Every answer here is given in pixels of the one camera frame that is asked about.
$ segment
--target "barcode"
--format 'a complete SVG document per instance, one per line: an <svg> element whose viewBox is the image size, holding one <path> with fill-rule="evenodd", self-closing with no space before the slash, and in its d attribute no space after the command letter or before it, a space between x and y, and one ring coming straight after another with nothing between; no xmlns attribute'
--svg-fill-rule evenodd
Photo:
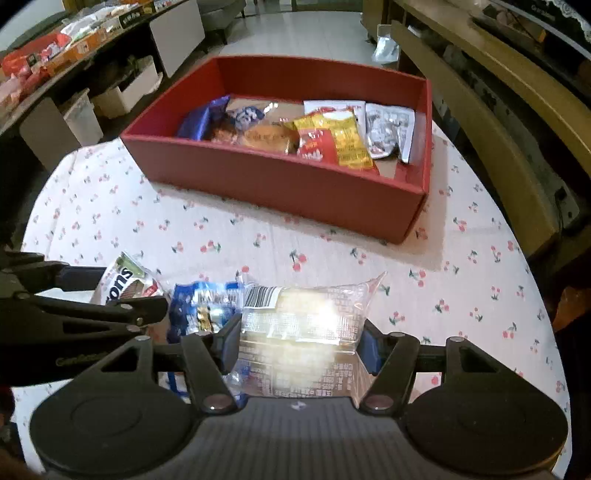
<svg viewBox="0 0 591 480"><path fill-rule="evenodd" d="M274 309L281 287L252 287L244 302L245 308Z"/></svg>

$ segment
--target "orange box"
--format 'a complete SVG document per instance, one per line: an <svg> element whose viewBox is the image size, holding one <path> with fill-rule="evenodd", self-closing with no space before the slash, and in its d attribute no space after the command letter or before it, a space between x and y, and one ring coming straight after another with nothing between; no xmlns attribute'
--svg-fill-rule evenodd
<svg viewBox="0 0 591 480"><path fill-rule="evenodd" d="M107 33L103 28L74 43L65 53L72 61L86 57L91 51L99 48L107 41Z"/></svg>
<svg viewBox="0 0 591 480"><path fill-rule="evenodd" d="M50 77L54 77L60 73L63 69L69 67L72 64L72 58L68 55L67 51L62 51L50 61L45 64L47 73Z"/></svg>

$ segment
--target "white storage bin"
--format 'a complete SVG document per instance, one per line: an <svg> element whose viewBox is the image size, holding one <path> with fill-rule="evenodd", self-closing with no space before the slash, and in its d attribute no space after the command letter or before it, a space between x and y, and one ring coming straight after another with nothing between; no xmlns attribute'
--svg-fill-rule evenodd
<svg viewBox="0 0 591 480"><path fill-rule="evenodd" d="M138 63L141 73L123 92L115 87L91 99L99 115L117 118L128 114L139 99L158 83L158 73L152 56L139 59Z"/></svg>
<svg viewBox="0 0 591 480"><path fill-rule="evenodd" d="M87 88L75 94L66 104L64 120L82 147L95 145L103 137Z"/></svg>

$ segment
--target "shelf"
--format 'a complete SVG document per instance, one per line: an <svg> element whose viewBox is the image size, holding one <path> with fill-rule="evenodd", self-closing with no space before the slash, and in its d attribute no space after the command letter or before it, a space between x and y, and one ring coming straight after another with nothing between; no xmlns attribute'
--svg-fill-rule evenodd
<svg viewBox="0 0 591 480"><path fill-rule="evenodd" d="M591 110L543 69L445 0L394 0L504 82L548 124L591 176Z"/></svg>
<svg viewBox="0 0 591 480"><path fill-rule="evenodd" d="M523 253L529 257L544 251L556 237L558 224L523 152L478 95L421 39L399 22L392 22L391 35L462 126L501 198Z"/></svg>

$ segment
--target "clear plastic package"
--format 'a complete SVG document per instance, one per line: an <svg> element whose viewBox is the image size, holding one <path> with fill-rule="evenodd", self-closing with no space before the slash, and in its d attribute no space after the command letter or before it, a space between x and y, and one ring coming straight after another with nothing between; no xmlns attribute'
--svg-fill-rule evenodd
<svg viewBox="0 0 591 480"><path fill-rule="evenodd" d="M246 289L242 333L263 338L333 345L355 353L369 303L386 273L355 285Z"/></svg>
<svg viewBox="0 0 591 480"><path fill-rule="evenodd" d="M378 44L371 55L372 61L382 65L398 61L400 57L400 46L390 36L390 24L378 25Z"/></svg>
<svg viewBox="0 0 591 480"><path fill-rule="evenodd" d="M351 397L356 406L372 383L357 353L331 345L261 339L240 341L238 360L225 382L233 395Z"/></svg>

